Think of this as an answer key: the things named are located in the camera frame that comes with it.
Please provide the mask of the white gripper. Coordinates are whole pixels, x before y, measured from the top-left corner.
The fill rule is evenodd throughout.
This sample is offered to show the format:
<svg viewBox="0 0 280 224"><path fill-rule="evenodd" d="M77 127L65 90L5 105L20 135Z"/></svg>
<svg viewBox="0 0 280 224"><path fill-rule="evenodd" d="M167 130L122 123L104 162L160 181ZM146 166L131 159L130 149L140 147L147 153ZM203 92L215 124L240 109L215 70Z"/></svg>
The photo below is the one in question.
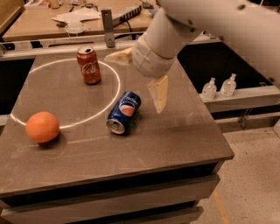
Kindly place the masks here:
<svg viewBox="0 0 280 224"><path fill-rule="evenodd" d="M149 41L143 35L132 48L112 52L104 60L121 66L128 66L132 61L143 76L156 78L148 83L148 90L155 109L160 114L167 103L168 76L165 74L170 70L176 55L176 46L166 39Z"/></svg>

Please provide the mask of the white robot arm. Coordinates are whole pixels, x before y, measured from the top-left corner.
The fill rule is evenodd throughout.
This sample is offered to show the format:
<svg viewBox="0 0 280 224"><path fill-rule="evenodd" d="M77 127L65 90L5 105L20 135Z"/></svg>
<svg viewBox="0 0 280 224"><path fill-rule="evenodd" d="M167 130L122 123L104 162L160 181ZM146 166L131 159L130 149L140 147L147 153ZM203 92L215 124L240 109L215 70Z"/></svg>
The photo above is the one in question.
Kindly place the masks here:
<svg viewBox="0 0 280 224"><path fill-rule="evenodd" d="M158 113L167 102L167 72L179 51L203 31L220 39L275 86L280 85L280 15L246 0L158 0L146 32L107 62L133 64L145 77Z"/></svg>

